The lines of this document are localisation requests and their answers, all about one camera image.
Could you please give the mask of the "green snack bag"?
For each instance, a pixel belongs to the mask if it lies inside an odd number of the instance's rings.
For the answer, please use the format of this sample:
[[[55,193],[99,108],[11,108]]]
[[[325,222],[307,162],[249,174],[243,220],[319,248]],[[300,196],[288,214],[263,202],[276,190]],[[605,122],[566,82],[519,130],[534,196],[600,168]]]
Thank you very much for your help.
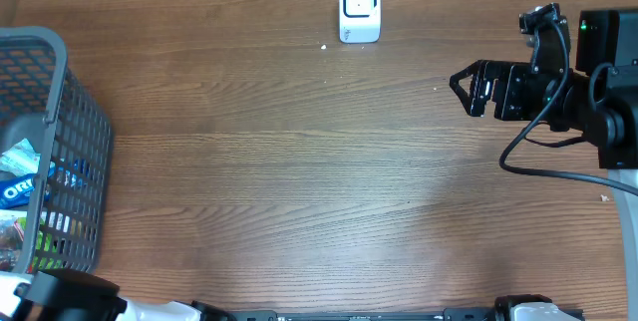
[[[1,270],[12,271],[18,262],[21,254],[27,212],[22,210],[1,210]],[[38,232],[36,249],[45,252],[58,252],[58,242],[50,234],[42,231]],[[31,266],[28,268],[32,272],[35,267],[38,269],[57,268],[62,265],[61,261],[56,261],[52,257],[34,256]]]

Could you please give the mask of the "blue Oreo cookie pack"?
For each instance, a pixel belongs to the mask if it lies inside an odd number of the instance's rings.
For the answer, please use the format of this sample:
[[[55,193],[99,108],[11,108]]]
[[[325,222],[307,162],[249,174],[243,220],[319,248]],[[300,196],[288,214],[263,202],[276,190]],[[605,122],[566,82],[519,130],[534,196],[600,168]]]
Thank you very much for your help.
[[[12,209],[25,206],[29,203],[31,193],[35,190],[34,173],[16,176],[8,180],[1,181],[1,208]],[[77,174],[54,163],[49,168],[48,176],[52,176],[56,182],[63,186],[70,186],[73,189],[84,187],[87,184]]]

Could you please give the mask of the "mint green wipes pack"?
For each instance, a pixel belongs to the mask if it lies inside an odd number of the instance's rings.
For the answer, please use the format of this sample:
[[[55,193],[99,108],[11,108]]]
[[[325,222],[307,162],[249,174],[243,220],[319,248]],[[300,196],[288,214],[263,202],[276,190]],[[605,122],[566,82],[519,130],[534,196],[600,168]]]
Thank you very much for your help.
[[[31,143],[23,139],[1,155],[0,167],[15,176],[36,173],[40,157]]]

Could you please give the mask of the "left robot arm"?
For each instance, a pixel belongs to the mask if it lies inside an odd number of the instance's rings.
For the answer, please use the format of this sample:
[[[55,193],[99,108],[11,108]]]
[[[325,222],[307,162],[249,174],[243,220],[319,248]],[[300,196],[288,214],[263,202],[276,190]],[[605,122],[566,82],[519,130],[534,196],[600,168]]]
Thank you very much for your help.
[[[11,321],[235,321],[231,313],[192,301],[137,302],[93,274],[51,269],[1,273],[1,318]]]

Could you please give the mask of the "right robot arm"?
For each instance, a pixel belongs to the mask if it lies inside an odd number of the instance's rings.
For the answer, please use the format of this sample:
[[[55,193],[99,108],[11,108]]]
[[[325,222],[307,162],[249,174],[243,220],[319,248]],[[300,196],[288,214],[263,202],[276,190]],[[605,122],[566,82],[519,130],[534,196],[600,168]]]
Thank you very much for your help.
[[[501,153],[499,166],[512,173],[562,178],[611,188],[621,226],[627,316],[637,317],[637,11],[581,12],[576,58],[571,60],[568,22],[556,3],[519,17],[519,30],[533,52],[529,62],[477,60],[450,77],[466,113],[481,117],[489,101],[502,121],[526,127]],[[538,125],[575,138],[555,149],[589,143],[606,177],[514,166],[507,158]]]

